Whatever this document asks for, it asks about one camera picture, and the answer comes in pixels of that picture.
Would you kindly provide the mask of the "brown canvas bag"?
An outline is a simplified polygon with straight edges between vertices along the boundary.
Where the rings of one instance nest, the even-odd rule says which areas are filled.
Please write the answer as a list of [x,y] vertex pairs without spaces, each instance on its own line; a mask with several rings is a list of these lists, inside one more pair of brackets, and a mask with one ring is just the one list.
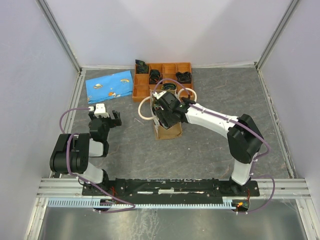
[[[149,102],[151,116],[144,116],[141,113],[141,108],[145,102]],[[182,135],[182,124],[176,123],[171,127],[164,127],[164,124],[160,122],[160,120],[156,117],[153,112],[153,107],[155,106],[155,98],[152,95],[152,91],[150,91],[149,96],[145,97],[138,105],[138,115],[141,119],[146,121],[152,121],[152,126],[155,134],[156,140],[171,140],[178,138]]]

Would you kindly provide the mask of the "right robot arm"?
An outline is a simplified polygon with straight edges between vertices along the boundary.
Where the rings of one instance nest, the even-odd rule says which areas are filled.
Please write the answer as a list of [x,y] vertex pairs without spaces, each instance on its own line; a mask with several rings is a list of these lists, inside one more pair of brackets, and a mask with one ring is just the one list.
[[162,126],[170,128],[177,123],[197,125],[227,139],[229,152],[234,159],[229,189],[236,196],[248,189],[247,182],[253,161],[263,144],[263,137],[252,117],[223,115],[207,109],[189,98],[179,100],[168,91],[154,92],[154,115]]

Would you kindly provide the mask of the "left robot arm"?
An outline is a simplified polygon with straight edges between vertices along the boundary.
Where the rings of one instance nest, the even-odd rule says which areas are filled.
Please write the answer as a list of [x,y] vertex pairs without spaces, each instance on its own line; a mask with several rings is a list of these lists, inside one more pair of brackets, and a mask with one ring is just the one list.
[[72,138],[69,133],[60,134],[49,161],[51,171],[81,179],[84,191],[106,195],[113,189],[114,182],[109,180],[106,170],[89,162],[89,158],[108,155],[110,129],[122,125],[120,113],[113,110],[112,114],[113,117],[110,117],[105,110],[101,113],[90,111],[88,133],[76,134]]

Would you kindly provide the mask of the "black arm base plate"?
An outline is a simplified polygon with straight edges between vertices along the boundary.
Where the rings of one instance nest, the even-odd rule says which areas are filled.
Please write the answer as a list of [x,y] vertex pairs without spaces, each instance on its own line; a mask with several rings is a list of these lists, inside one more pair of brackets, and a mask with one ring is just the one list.
[[187,205],[221,204],[224,197],[259,197],[255,180],[241,186],[232,180],[209,179],[123,179],[104,181],[98,186],[117,204]]

